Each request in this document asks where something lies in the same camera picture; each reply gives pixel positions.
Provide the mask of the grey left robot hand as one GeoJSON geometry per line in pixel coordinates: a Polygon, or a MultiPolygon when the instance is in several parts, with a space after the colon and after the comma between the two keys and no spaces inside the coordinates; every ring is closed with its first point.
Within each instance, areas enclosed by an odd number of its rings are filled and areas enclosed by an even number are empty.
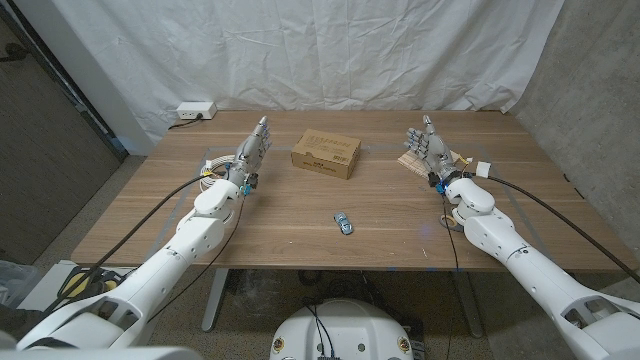
{"type": "Polygon", "coordinates": [[[256,174],[271,146],[268,117],[263,116],[249,136],[238,146],[226,179],[242,187],[248,178],[256,174]]]}

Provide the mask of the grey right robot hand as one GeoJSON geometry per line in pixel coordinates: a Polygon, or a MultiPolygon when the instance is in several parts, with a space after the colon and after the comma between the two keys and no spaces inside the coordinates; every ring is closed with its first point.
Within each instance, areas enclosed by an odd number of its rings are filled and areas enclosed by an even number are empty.
{"type": "Polygon", "coordinates": [[[453,181],[461,178],[461,171],[455,166],[450,148],[436,133],[428,115],[423,116],[423,123],[424,130],[407,130],[404,146],[424,164],[429,186],[445,190],[453,181]]]}

